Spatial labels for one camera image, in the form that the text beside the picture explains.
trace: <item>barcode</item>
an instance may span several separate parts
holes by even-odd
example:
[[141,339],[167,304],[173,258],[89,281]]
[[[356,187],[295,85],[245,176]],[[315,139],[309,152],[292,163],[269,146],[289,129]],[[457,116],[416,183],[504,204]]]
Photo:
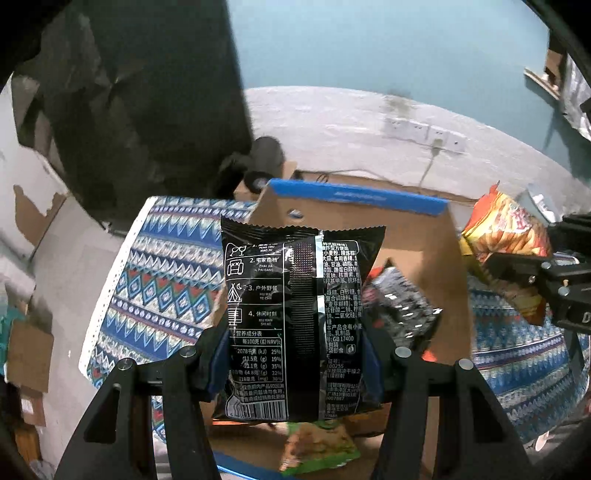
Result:
[[228,404],[226,414],[241,420],[287,420],[285,400]]

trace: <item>teal wall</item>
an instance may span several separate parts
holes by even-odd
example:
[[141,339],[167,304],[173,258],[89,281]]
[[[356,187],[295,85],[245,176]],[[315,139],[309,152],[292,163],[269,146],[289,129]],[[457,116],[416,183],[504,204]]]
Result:
[[228,0],[246,88],[408,96],[495,127],[591,179],[591,144],[523,75],[548,28],[521,0]]

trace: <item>wall socket panel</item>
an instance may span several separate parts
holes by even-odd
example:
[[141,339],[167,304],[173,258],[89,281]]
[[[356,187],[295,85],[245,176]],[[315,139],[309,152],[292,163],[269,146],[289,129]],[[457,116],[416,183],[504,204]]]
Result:
[[384,132],[389,137],[410,140],[428,147],[439,147],[455,153],[466,151],[467,138],[458,133],[407,118],[390,118]]

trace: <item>geometric pattern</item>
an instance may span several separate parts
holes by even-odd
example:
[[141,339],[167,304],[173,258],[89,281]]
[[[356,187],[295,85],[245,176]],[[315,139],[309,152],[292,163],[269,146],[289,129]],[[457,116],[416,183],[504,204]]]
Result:
[[591,349],[579,335],[584,371],[570,369],[563,331],[551,324],[527,323],[502,297],[476,277],[468,276],[474,313],[472,361],[495,393],[522,443],[528,443],[563,421],[589,386]]
[[[158,197],[132,241],[86,374],[96,388],[122,358],[166,359],[210,326],[223,283],[222,215],[245,221],[253,202]],[[161,398],[152,426],[165,441]]]

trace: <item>black snack bag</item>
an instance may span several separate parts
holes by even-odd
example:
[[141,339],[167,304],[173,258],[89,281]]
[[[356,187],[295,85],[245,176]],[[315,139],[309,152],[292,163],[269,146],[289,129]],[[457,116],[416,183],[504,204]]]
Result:
[[441,309],[433,307],[388,261],[363,289],[363,314],[375,327],[386,330],[397,346],[423,353],[437,330]]
[[316,421],[358,411],[361,285],[385,227],[221,224],[230,376],[214,418]]

